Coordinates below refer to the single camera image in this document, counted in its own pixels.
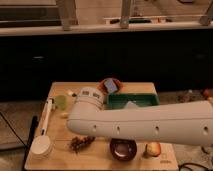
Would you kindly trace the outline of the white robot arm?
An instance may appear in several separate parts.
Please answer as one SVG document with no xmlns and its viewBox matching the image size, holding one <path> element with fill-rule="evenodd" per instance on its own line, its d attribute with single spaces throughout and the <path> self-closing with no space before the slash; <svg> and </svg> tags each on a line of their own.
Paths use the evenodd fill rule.
<svg viewBox="0 0 213 171">
<path fill-rule="evenodd" d="M 80 135 L 213 145 L 213 106 L 209 101 L 103 110 L 104 95 L 83 87 L 68 114 L 67 127 Z"/>
</svg>

